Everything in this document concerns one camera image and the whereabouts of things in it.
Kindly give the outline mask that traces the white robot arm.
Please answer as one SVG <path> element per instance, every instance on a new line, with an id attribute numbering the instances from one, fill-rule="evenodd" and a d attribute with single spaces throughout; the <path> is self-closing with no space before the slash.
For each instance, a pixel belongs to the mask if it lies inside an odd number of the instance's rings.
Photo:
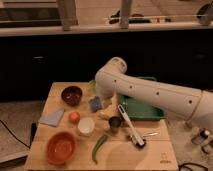
<path id="1" fill-rule="evenodd" d="M 96 94 L 101 100 L 115 92 L 154 107 L 174 112 L 182 118 L 213 132 L 213 93 L 131 77 L 125 74 L 126 62 L 111 58 L 95 75 Z"/>

